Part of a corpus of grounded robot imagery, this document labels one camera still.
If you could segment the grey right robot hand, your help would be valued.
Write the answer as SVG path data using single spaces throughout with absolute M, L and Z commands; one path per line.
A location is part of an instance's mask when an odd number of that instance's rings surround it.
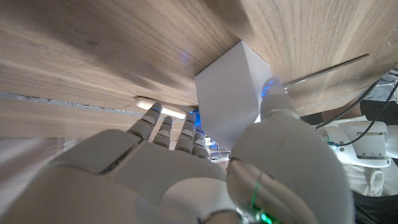
M 287 85 L 262 88 L 261 120 L 222 169 L 194 115 L 174 149 L 172 121 L 149 139 L 161 105 L 128 131 L 108 129 L 50 161 L 2 223 L 353 223 L 353 195 L 328 143 L 296 114 Z

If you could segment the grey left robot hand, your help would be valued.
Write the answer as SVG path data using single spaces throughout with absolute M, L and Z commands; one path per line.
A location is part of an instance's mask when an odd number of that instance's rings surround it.
M 230 151 L 209 137 L 205 138 L 206 148 L 212 160 L 229 159 Z

